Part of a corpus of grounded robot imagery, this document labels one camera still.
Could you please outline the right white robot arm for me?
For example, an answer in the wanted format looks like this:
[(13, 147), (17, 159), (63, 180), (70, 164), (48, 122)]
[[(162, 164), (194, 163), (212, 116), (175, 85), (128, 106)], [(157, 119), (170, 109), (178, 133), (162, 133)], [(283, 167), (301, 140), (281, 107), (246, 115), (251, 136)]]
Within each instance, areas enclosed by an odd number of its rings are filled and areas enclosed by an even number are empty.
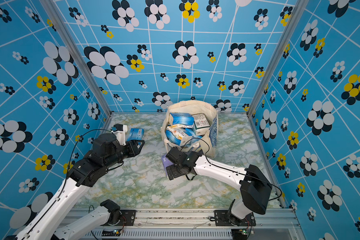
[(273, 185), (258, 167), (233, 167), (210, 160), (201, 153), (182, 152), (176, 147), (167, 153), (166, 158), (172, 163), (166, 167), (169, 180), (187, 177), (188, 174), (200, 175), (223, 182), (240, 192), (241, 197), (232, 201), (227, 213), (215, 219), (240, 226), (244, 220), (250, 219), (252, 213), (266, 214)]

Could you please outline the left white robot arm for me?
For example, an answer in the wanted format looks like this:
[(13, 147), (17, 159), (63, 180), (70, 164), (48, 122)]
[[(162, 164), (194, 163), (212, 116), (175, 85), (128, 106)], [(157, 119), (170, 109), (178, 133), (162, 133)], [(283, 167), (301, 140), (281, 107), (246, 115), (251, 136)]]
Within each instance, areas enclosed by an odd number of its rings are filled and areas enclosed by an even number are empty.
[(116, 170), (124, 159), (141, 153), (144, 140), (130, 140), (122, 144), (114, 133), (99, 135), (93, 148), (68, 170), (66, 179), (53, 196), (47, 196), (47, 204), (16, 235), (7, 240), (77, 240), (101, 225), (126, 224), (120, 206), (111, 200), (103, 201), (86, 216), (61, 228), (60, 224), (95, 183), (108, 172)]

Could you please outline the orange white tissue pack back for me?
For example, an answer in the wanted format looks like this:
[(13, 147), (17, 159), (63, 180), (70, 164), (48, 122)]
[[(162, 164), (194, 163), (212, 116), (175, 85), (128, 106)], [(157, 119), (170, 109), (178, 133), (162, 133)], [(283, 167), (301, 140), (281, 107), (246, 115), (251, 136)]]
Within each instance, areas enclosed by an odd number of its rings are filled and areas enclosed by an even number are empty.
[(191, 143), (191, 138), (195, 136), (192, 129), (176, 128), (167, 126), (166, 128), (167, 139), (178, 146), (184, 146)]

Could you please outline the blue tissue pack back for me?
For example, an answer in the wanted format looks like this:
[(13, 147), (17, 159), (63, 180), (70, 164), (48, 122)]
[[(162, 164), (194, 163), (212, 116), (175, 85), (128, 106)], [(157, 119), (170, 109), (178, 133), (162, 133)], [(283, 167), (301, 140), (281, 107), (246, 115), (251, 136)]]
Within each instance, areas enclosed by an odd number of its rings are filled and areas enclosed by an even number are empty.
[(127, 141), (143, 140), (144, 133), (145, 133), (144, 129), (132, 128), (130, 129)]

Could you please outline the purple tissue pack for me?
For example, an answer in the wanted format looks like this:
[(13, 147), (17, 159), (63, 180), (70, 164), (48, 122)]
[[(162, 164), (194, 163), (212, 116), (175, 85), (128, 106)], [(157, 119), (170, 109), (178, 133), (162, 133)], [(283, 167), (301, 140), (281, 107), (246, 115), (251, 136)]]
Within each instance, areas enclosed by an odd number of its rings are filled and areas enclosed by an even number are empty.
[(167, 167), (172, 166), (173, 163), (165, 155), (162, 156), (161, 160), (162, 160), (164, 171), (166, 172)]

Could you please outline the cream canvas tote bag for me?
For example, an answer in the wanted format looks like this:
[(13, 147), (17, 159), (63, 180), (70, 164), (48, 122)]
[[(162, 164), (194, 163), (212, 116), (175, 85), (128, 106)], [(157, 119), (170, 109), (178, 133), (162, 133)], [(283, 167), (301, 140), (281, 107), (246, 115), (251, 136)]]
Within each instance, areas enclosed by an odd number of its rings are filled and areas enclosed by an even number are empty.
[[(210, 129), (203, 136), (195, 135), (194, 137), (192, 137), (190, 144), (184, 145), (182, 147), (175, 145), (167, 139), (165, 133), (167, 126), (170, 126), (169, 125), (170, 113), (189, 113), (191, 115), (205, 114), (208, 122), (211, 125)], [(169, 106), (167, 108), (166, 118), (161, 128), (162, 139), (164, 141), (166, 151), (169, 152), (169, 150), (172, 147), (176, 147), (183, 152), (202, 151), (204, 154), (207, 155), (207, 157), (214, 158), (216, 156), (216, 151), (217, 151), (218, 123), (219, 123), (218, 111), (211, 104), (202, 101), (189, 100), (189, 101), (182, 101), (177, 104)]]

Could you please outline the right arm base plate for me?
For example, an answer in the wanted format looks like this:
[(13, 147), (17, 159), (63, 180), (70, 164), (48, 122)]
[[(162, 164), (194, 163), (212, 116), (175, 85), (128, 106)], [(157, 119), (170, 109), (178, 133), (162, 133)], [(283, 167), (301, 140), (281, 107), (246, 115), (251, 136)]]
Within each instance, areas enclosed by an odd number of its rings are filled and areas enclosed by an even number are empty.
[(253, 213), (243, 219), (235, 217), (228, 210), (214, 210), (215, 224), (217, 227), (255, 227), (256, 221)]

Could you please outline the blue tissue pack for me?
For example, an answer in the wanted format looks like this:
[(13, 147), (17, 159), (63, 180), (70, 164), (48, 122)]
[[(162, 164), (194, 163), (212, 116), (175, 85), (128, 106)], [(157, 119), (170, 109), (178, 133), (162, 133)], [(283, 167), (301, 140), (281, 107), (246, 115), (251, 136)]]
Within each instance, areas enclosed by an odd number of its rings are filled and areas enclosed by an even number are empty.
[(194, 117), (189, 113), (170, 113), (169, 125), (174, 128), (189, 128), (194, 126)]
[(130, 129), (127, 141), (143, 140), (144, 133), (145, 133), (144, 129), (132, 128)]

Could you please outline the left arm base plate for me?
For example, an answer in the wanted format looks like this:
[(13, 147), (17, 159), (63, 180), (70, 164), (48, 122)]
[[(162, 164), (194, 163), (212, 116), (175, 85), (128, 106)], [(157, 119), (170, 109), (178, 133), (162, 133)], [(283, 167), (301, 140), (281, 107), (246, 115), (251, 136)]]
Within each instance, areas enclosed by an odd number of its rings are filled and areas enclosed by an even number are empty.
[(110, 214), (106, 225), (108, 226), (133, 226), (136, 219), (136, 210), (118, 210)]

